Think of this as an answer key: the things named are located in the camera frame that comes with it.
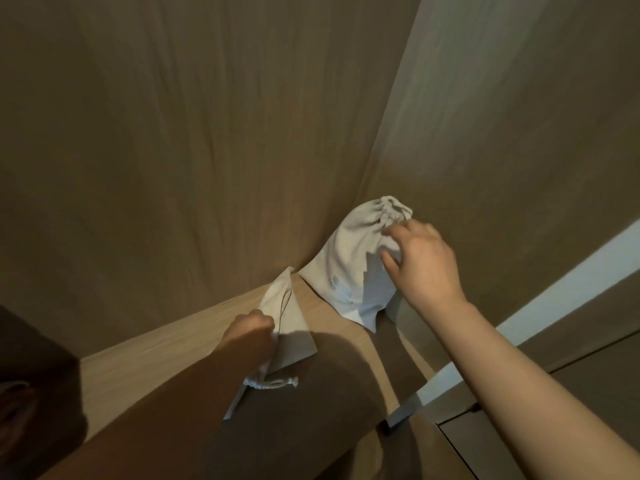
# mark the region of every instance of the cloth bag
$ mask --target cloth bag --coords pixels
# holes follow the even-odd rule
[[[391,196],[357,206],[299,275],[341,316],[375,332],[376,314],[396,292],[380,252],[401,259],[397,243],[380,232],[412,213]]]
[[[225,419],[231,417],[247,387],[277,389],[288,384],[297,386],[297,377],[267,380],[266,376],[317,352],[316,343],[309,332],[296,295],[293,293],[292,271],[293,268],[289,266],[272,282],[267,293],[262,297],[259,307],[262,313],[272,316],[275,322],[273,335],[278,341],[276,353],[270,361],[263,363],[257,371],[244,380],[229,406]]]

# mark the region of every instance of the wooden wall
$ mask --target wooden wall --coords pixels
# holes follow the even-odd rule
[[[422,0],[356,203],[434,224],[494,324],[640,216],[639,7]]]
[[[420,0],[2,0],[0,303],[77,356],[300,266]]]

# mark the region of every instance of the cabinet door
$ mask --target cabinet door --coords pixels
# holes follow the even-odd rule
[[[553,377],[631,446],[640,449],[640,333],[583,357]],[[524,475],[483,411],[442,425],[442,431],[479,480]]]

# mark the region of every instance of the white fabric pouch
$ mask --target white fabric pouch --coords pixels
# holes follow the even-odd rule
[[[299,275],[341,316],[375,332],[376,314],[396,292],[380,252],[401,259],[397,243],[381,231],[412,213],[391,196],[359,205]]]
[[[278,341],[276,353],[270,361],[263,363],[244,380],[236,398],[229,406],[225,419],[231,417],[247,386],[256,389],[277,389],[288,384],[297,386],[297,377],[267,380],[266,376],[317,352],[316,343],[293,293],[292,271],[293,268],[289,266],[276,278],[264,294],[259,307],[262,313],[272,316],[275,322],[273,335]]]

